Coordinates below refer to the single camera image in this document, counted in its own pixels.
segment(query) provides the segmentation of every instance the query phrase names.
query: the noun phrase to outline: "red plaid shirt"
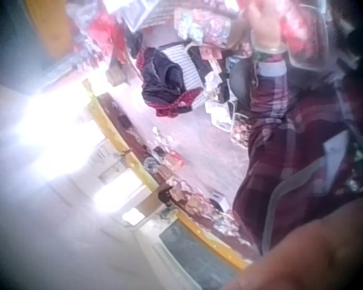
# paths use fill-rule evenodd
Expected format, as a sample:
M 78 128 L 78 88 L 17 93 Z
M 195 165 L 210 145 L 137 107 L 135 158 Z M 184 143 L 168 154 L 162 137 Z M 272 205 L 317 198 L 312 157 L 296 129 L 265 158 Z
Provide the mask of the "red plaid shirt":
M 363 138 L 363 87 L 345 80 L 338 89 L 294 100 L 283 61 L 256 68 L 250 164 L 233 210 L 243 234 L 266 253 L 296 227 L 363 196 L 356 163 L 341 141 L 344 131 Z M 347 184 L 353 180 L 362 187 L 355 193 Z

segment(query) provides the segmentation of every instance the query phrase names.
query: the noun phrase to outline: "finger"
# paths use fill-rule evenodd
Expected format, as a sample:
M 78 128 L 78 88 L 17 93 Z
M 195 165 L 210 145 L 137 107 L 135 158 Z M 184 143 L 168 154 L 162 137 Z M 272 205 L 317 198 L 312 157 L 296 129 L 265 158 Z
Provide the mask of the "finger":
M 339 289 L 361 263 L 363 199 L 298 228 L 224 289 Z

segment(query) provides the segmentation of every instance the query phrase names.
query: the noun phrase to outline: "floor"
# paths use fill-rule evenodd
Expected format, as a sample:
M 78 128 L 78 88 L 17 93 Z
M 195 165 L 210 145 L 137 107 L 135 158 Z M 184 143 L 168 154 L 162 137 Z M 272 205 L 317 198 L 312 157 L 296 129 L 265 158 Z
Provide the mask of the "floor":
M 232 205 L 235 194 L 246 176 L 247 150 L 234 145 L 230 133 L 216 128 L 204 106 L 176 118 L 159 118 L 144 104 L 139 79 L 113 88 L 109 92 L 128 115 L 148 147 L 155 147 L 157 127 L 162 135 L 171 136 L 171 149 L 181 155 L 185 166 L 177 172 L 191 186 L 207 196 L 220 192 Z

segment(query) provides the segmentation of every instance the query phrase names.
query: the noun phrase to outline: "chalkboard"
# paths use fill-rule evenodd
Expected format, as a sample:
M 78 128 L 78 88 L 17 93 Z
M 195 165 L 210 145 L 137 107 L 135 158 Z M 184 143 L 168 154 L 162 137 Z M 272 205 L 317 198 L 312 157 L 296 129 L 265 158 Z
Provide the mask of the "chalkboard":
M 176 220 L 160 239 L 203 290 L 217 290 L 238 274 L 237 269 L 207 247 L 188 227 Z

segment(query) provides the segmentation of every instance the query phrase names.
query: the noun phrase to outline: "hand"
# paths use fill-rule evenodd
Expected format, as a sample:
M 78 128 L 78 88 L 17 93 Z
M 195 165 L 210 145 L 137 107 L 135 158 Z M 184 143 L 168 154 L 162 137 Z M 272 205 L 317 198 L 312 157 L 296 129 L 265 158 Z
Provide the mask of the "hand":
M 363 199 L 290 233 L 223 290 L 341 289 L 363 264 Z
M 275 0 L 252 0 L 247 17 L 254 30 L 255 43 L 264 49 L 278 48 L 281 44 L 280 16 Z

